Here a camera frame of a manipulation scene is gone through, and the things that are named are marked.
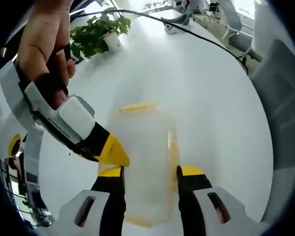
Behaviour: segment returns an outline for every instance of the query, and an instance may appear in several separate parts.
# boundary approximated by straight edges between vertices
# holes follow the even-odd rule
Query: white table
[[[193,32],[218,42],[200,25],[190,25]],[[224,187],[260,221],[272,182],[272,143],[262,104],[238,62],[211,43],[186,33],[168,35],[162,23],[143,17],[120,40],[122,51],[82,62],[69,91],[95,109],[102,125],[123,105],[161,105],[176,120],[180,163],[201,168],[213,185]],[[39,171],[42,198],[57,218],[64,203],[91,188],[97,164],[75,156],[46,133]],[[172,229],[172,235],[179,235],[177,215],[152,228],[154,235],[164,235],[174,225],[180,230]],[[124,235],[151,235],[151,230],[127,223],[123,227]]]

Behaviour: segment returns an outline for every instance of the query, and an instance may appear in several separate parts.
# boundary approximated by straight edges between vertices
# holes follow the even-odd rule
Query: green leaves
[[[115,7],[107,8],[105,11],[115,10]],[[86,26],[76,27],[71,31],[71,50],[75,57],[81,59],[83,54],[86,58],[97,53],[108,51],[108,46],[105,43],[103,36],[112,31],[117,35],[128,33],[131,21],[125,17],[120,17],[116,20],[111,20],[108,14],[103,13],[101,17],[93,16],[87,21]]]

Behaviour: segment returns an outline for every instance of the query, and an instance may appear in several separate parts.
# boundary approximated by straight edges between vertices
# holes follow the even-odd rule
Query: potted plant
[[[76,58],[90,59],[97,53],[115,51],[120,45],[118,36],[128,33],[131,21],[123,16],[113,20],[108,14],[111,13],[102,13],[100,17],[93,16],[86,26],[76,27],[71,31],[71,51]]]

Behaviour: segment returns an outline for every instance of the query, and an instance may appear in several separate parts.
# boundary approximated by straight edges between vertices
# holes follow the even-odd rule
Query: office chair
[[[250,76],[263,104],[273,146],[273,180],[263,221],[273,223],[295,186],[295,56],[274,40]]]

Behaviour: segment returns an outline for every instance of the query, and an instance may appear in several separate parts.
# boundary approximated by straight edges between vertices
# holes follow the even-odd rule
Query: hand
[[[16,62],[29,81],[35,81],[40,75],[49,73],[46,63],[53,52],[53,68],[63,82],[75,73],[73,60],[65,59],[61,50],[70,40],[69,10],[73,0],[38,0],[24,29]],[[51,107],[57,109],[66,96],[62,90],[54,94]]]

